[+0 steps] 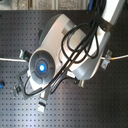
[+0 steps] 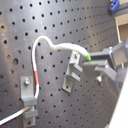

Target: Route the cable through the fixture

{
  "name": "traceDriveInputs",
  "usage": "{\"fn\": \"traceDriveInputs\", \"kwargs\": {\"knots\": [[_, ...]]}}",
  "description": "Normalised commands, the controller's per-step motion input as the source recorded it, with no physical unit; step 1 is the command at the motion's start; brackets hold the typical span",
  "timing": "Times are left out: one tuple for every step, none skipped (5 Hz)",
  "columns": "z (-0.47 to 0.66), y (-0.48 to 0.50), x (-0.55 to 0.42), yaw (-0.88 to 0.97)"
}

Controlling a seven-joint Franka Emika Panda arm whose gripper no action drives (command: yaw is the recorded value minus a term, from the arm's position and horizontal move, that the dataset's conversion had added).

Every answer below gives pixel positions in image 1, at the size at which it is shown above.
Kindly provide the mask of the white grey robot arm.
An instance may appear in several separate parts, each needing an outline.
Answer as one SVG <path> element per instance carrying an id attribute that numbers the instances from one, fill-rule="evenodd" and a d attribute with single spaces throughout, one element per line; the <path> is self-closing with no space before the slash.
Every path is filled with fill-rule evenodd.
<path id="1" fill-rule="evenodd" d="M 64 79 L 76 78 L 79 85 L 94 76 L 101 61 L 110 32 L 116 23 L 125 0 L 97 0 L 91 28 L 85 34 L 65 14 L 52 17 L 41 32 L 39 47 L 33 53 L 20 53 L 28 62 L 28 81 L 33 92 L 26 92 L 26 85 L 19 82 L 24 99 L 40 95 L 38 110 L 43 112 L 48 95 Z"/>

